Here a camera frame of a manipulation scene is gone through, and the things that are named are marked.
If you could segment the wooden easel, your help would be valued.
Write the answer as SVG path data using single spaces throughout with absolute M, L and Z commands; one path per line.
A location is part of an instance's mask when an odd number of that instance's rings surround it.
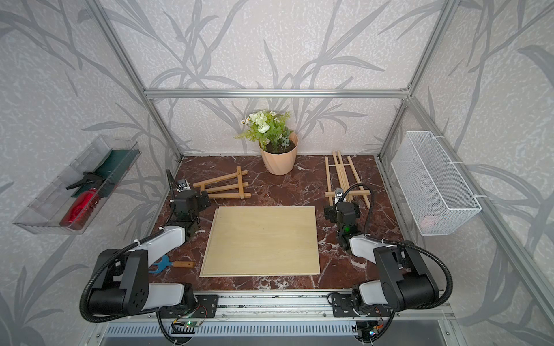
M 332 157 L 332 161 L 330 161 L 328 157 L 325 157 L 325 176 L 327 183 L 325 197 L 328 199 L 329 206 L 333 205 L 338 199 L 336 196 L 337 189 L 340 188 L 343 191 L 346 191 L 351 186 L 351 182 L 349 181 L 349 172 L 351 172 L 351 175 L 354 178 L 354 183 L 362 182 L 350 156 L 347 156 L 346 161 L 344 161 L 343 155 L 340 151 L 333 151 Z M 337 188 L 333 187 L 331 177 L 332 170 L 335 170 L 336 172 L 338 180 Z M 359 200 L 363 200 L 367 208 L 370 208 L 372 206 L 372 202 L 370 201 L 371 196 L 372 195 L 367 188 L 357 187 L 345 197 L 345 201 L 354 202 L 358 198 Z
M 244 180 L 248 170 L 241 166 L 236 167 L 236 172 L 225 174 L 209 180 L 203 180 L 193 184 L 193 187 L 206 192 L 210 199 L 246 199 L 252 194 L 246 191 L 249 183 Z

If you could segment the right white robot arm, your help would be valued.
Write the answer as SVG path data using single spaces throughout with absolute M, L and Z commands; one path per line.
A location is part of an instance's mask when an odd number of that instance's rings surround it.
M 355 257 L 374 263 L 379 279 L 355 285 L 345 310 L 366 316 L 383 306 L 390 311 L 432 309 L 442 305 L 449 291 L 440 294 L 423 256 L 441 261 L 412 242 L 374 239 L 359 229 L 361 215 L 356 203 L 338 202 L 324 209 L 325 219 L 338 228 L 341 248 Z

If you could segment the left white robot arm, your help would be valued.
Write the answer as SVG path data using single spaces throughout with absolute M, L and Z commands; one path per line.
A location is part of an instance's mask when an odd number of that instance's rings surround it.
M 79 301 L 81 316 L 100 323 L 172 306 L 195 310 L 198 302 L 190 285 L 150 283 L 149 269 L 186 243 L 199 227 L 200 212 L 210 205 L 207 192 L 181 190 L 170 200 L 171 214 L 161 231 L 101 252 Z

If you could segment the pink flower pot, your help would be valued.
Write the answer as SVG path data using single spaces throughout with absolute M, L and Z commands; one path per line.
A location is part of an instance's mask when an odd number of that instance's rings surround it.
M 271 154 L 260 148 L 261 157 L 265 168 L 274 175 L 285 175 L 290 173 L 294 168 L 298 151 L 298 136 L 292 132 L 289 140 L 294 144 L 291 151 L 283 154 Z

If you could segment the blue garden hand rake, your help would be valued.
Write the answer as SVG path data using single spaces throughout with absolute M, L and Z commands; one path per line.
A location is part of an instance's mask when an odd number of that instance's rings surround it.
M 150 274 L 160 274 L 167 268 L 185 268 L 192 269 L 196 267 L 196 263 L 192 261 L 174 261 L 171 262 L 167 255 L 162 256 L 157 262 L 151 265 L 154 267 L 153 270 L 150 270 Z

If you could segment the pink item in basket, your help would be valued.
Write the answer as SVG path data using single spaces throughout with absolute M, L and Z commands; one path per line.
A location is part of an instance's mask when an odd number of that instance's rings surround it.
M 420 227 L 422 230 L 428 231 L 433 229 L 440 221 L 441 218 L 439 216 L 425 216 L 420 222 Z

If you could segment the green dustpan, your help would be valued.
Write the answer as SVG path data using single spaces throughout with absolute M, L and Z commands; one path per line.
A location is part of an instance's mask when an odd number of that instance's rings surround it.
M 99 190 L 101 198 L 106 198 L 112 193 L 138 155 L 140 155 L 140 151 L 137 149 L 113 149 L 110 151 L 103 163 L 93 171 L 93 173 L 102 175 L 105 179 Z M 90 185 L 78 187 L 72 196 L 77 197 L 79 193 L 87 191 L 89 187 Z

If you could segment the green artificial plant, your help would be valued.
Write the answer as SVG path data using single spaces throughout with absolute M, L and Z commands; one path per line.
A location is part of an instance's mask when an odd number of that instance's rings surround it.
M 290 112 L 260 110 L 251 113 L 242 120 L 245 130 L 235 138 L 256 142 L 269 154 L 285 154 L 296 146 L 290 139 L 292 131 L 287 126 L 289 118 Z

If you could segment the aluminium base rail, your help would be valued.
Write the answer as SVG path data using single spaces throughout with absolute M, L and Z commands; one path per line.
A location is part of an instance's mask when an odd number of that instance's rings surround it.
M 457 345 L 457 324 L 448 305 L 430 310 L 393 313 L 378 305 L 361 312 L 353 308 L 348 290 L 201 292 L 200 308 L 178 319 L 174 311 L 128 317 L 98 327 L 95 345 L 109 341 L 154 340 L 193 344 L 203 339 L 232 337 L 345 337 L 357 342 L 386 327 L 381 338 L 399 337 L 412 345 Z

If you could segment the clear plastic wall bin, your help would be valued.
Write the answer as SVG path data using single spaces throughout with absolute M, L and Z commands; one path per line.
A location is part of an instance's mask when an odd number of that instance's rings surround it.
M 140 157 L 138 142 L 98 136 L 17 217 L 32 234 L 83 234 Z

